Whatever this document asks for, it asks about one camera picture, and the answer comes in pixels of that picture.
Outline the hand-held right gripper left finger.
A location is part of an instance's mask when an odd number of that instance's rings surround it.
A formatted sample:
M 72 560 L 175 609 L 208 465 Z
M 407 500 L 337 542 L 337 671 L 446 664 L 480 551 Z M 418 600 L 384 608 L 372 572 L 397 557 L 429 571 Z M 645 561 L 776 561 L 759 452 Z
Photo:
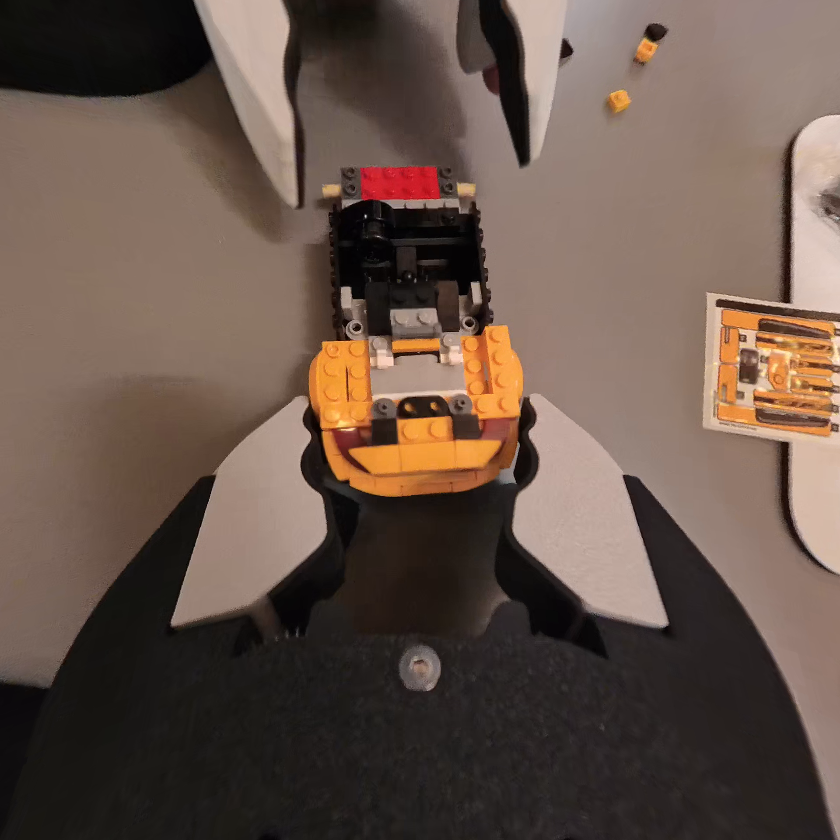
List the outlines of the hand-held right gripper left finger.
M 171 616 L 176 630 L 249 618 L 260 631 L 307 631 L 344 576 L 314 414 L 300 395 L 224 459 Z

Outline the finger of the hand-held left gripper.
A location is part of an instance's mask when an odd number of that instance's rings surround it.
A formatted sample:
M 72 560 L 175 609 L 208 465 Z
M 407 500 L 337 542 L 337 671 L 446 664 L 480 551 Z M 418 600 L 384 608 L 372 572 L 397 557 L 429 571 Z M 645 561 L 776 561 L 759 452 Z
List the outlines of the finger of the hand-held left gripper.
M 305 202 L 298 34 L 284 1 L 195 1 L 239 124 L 279 198 Z
M 485 36 L 500 72 L 500 104 L 520 167 L 542 151 L 560 68 L 567 1 L 485 1 Z

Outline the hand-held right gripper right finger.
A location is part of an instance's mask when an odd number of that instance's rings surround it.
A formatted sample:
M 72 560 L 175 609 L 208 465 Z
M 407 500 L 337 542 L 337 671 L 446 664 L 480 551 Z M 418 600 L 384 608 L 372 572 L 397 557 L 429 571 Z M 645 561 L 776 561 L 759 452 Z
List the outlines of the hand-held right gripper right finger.
M 623 470 L 539 394 L 521 407 L 518 458 L 500 539 L 500 585 L 532 629 L 603 617 L 669 624 Z

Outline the orange and black lego car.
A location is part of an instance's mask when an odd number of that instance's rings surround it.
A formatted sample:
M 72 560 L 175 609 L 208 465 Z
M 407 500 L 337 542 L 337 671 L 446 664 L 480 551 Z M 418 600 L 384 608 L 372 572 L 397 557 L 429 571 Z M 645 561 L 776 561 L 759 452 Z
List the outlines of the orange and black lego car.
M 473 490 L 511 466 L 522 365 L 491 309 L 476 187 L 434 165 L 324 185 L 334 337 L 309 402 L 334 478 L 378 497 Z

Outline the orange lego sticker sheet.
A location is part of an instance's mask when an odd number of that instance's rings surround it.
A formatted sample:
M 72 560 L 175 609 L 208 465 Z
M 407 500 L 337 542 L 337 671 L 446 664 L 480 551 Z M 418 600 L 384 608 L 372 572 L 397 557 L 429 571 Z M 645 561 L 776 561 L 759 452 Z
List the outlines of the orange lego sticker sheet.
M 706 295 L 702 426 L 839 446 L 839 315 Z

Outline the white rounded board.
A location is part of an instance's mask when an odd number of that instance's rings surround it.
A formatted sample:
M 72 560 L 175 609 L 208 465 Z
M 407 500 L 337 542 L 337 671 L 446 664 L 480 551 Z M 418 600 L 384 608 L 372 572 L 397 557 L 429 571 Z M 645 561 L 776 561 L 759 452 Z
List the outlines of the white rounded board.
M 789 172 L 787 297 L 795 308 L 838 314 L 839 235 L 811 209 L 814 189 L 839 174 L 837 114 L 815 119 L 797 134 Z M 838 574 L 838 445 L 791 444 L 786 458 L 786 504 L 794 534 L 815 562 Z

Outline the clear plastic parts bag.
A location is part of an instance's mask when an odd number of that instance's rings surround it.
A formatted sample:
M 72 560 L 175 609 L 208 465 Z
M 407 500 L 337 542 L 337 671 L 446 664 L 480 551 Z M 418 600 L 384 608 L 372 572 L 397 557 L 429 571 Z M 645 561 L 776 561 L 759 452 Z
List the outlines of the clear plastic parts bag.
M 811 209 L 817 219 L 839 235 L 839 174 L 831 175 L 814 189 Z

